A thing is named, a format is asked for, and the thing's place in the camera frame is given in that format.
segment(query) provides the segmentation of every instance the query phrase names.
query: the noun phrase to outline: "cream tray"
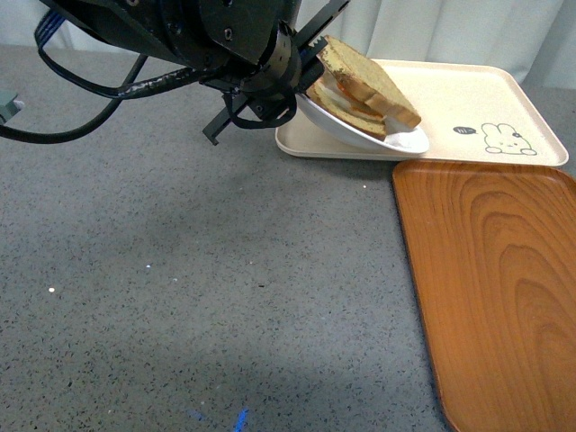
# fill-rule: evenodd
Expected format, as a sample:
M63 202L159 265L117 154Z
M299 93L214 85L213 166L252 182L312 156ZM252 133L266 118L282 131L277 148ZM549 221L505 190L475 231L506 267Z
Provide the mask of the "cream tray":
M558 167L568 152L507 72L486 66L376 60L422 116L430 147L422 154L353 147L300 110L275 133L296 157L443 159Z

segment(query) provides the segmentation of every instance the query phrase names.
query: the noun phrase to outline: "sandwich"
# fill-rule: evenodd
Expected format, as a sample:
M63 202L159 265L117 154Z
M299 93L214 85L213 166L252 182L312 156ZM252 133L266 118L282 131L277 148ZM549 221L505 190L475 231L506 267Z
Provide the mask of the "sandwich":
M387 118L409 129L420 123L417 110L376 62L341 40L326 41L318 55L324 75L306 92L315 104L379 140L386 136Z

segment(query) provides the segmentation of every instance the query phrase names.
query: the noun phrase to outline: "granite surface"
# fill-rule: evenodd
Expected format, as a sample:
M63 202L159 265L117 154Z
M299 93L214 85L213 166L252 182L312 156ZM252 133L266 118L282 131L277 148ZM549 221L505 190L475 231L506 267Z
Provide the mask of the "granite surface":
M109 85L133 60L54 55ZM0 58L27 104L13 127L63 131L103 106L32 49ZM526 92L573 152L576 92ZM213 147L221 107L190 86L73 143L0 139L0 431L449 430L395 164L290 157L272 130Z

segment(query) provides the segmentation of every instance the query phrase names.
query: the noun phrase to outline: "bread crust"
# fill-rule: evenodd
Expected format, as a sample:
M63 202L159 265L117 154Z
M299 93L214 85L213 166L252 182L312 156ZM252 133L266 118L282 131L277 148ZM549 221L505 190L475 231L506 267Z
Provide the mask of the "bread crust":
M308 97L330 114L378 140L386 138L386 125L383 121L369 121L350 114L338 107L322 90L319 82L314 83L306 92Z
M354 98L411 128L421 122L414 106L384 69L342 41L331 36L326 40L328 46L319 59Z

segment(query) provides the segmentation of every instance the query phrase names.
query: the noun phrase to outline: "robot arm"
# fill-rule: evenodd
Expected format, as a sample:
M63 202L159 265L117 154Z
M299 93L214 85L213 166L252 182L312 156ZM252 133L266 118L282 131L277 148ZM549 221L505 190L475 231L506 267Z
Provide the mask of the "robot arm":
M295 94L323 73L326 42L311 43L350 0L330 0L299 32L302 0L41 1L99 41L182 65L221 91L226 108L204 129L217 144L231 122L261 129L294 116ZM259 121L239 117L247 107Z

